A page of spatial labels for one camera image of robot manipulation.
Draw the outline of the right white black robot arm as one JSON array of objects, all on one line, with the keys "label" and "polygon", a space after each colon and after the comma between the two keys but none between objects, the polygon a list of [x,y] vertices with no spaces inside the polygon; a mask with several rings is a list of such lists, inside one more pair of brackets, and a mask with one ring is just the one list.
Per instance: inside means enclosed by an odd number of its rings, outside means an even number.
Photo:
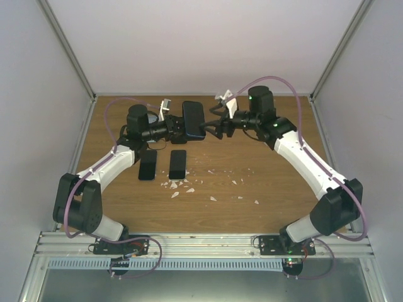
[{"label": "right white black robot arm", "polygon": [[361,182],[347,180],[336,172],[312,150],[289,119],[277,115],[268,87],[251,87],[248,97],[249,110],[241,111],[230,91],[216,96],[217,105],[210,112],[218,119],[205,122],[202,127],[217,138],[231,137],[236,129],[255,131],[257,141],[288,161],[313,191],[317,204],[308,215],[280,230],[280,250],[292,255],[307,239],[331,235],[362,217]]}]

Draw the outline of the black cased phone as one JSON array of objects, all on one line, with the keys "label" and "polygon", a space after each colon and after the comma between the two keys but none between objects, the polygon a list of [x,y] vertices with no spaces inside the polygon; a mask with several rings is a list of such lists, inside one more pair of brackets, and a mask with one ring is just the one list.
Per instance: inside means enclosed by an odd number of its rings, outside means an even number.
[{"label": "black cased phone", "polygon": [[183,136],[177,136],[177,137],[172,137],[172,138],[170,139],[170,142],[171,142],[173,145],[183,145],[183,144],[186,144],[186,143],[187,143],[187,140],[186,140],[185,137],[183,137]]},{"label": "black cased phone", "polygon": [[184,137],[187,141],[202,141],[206,131],[202,124],[205,122],[203,105],[196,101],[184,101],[182,103]]}]

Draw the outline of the black smartphone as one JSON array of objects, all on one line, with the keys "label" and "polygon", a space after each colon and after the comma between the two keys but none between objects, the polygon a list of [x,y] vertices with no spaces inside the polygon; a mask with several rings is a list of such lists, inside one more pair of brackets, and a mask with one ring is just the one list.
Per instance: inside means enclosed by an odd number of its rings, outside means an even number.
[{"label": "black smartphone", "polygon": [[183,180],[186,176],[186,151],[173,150],[170,155],[169,179],[172,181]]},{"label": "black smartphone", "polygon": [[138,179],[140,181],[153,181],[156,176],[157,151],[147,150],[140,158]]}]

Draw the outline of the light blue phone case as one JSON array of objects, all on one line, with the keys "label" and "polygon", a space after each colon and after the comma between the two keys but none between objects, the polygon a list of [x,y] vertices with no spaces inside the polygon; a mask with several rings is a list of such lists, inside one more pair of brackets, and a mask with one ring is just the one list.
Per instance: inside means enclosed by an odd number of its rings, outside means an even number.
[{"label": "light blue phone case", "polygon": [[157,123],[159,121],[159,117],[156,116],[156,115],[152,115],[152,114],[148,113],[147,117],[148,117],[148,122],[149,122],[150,125],[154,124],[154,123]]}]

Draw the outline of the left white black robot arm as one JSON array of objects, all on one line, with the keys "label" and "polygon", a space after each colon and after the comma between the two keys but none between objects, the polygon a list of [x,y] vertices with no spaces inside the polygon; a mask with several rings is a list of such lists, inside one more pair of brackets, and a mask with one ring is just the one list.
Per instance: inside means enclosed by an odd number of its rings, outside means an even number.
[{"label": "left white black robot arm", "polygon": [[130,239],[123,234],[123,224],[103,213],[103,191],[122,172],[145,158],[151,140],[176,140],[186,132],[184,116],[166,115],[150,123],[144,105],[129,108],[126,124],[112,149],[99,161],[78,174],[64,174],[59,181],[53,219],[61,223],[68,238],[82,233],[108,241],[116,254],[125,253]]}]

